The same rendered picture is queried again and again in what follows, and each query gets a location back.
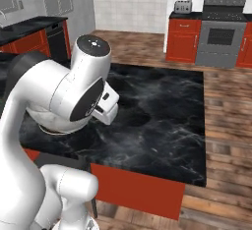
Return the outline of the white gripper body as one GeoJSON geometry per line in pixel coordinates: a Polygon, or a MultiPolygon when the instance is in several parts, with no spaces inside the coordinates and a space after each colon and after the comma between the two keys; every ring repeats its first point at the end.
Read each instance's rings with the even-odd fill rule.
{"type": "Polygon", "coordinates": [[[101,123],[110,125],[118,112],[117,103],[100,102],[93,111],[93,116],[101,123]]]}

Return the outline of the red island counter panel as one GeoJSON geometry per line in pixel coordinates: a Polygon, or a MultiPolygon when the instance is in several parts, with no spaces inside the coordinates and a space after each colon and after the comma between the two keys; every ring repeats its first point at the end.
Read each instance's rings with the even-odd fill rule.
{"type": "Polygon", "coordinates": [[[179,218],[183,183],[94,163],[91,171],[98,178],[97,200],[174,220],[179,218]]]}

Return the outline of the black dishwasher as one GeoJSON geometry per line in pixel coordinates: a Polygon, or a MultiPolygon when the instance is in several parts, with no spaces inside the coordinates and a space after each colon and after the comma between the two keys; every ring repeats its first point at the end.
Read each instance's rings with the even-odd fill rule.
{"type": "Polygon", "coordinates": [[[68,59],[63,23],[45,29],[51,58],[59,63],[68,59]]]}

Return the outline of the red base cupboard run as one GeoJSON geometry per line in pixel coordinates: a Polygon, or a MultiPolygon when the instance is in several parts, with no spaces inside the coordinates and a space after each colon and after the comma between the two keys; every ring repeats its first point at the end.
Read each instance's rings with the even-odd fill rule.
{"type": "Polygon", "coordinates": [[[40,51],[46,56],[50,56],[46,33],[40,30],[0,46],[0,52],[10,52],[21,54],[29,51],[40,51]]]}
{"type": "Polygon", "coordinates": [[[170,19],[165,60],[194,64],[200,29],[200,20],[170,19]]]}

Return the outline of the silver toaster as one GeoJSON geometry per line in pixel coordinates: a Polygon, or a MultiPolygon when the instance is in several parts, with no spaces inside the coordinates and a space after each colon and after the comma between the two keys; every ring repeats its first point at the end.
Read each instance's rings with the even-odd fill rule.
{"type": "Polygon", "coordinates": [[[192,12],[192,2],[176,1],[174,4],[174,12],[177,14],[190,14],[192,12]]]}

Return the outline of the grey oven with hob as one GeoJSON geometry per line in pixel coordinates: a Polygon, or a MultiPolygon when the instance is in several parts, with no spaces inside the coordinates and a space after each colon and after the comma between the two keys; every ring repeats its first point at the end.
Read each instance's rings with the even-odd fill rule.
{"type": "Polygon", "coordinates": [[[231,69],[235,66],[247,20],[246,0],[204,0],[195,64],[231,69]]]}

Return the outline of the red narrow base cupboard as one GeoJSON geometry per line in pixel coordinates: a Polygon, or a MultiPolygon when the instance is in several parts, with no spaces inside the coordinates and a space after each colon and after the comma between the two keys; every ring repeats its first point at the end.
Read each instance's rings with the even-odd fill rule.
{"type": "Polygon", "coordinates": [[[240,68],[252,68],[252,22],[246,24],[236,66],[240,68]]]}

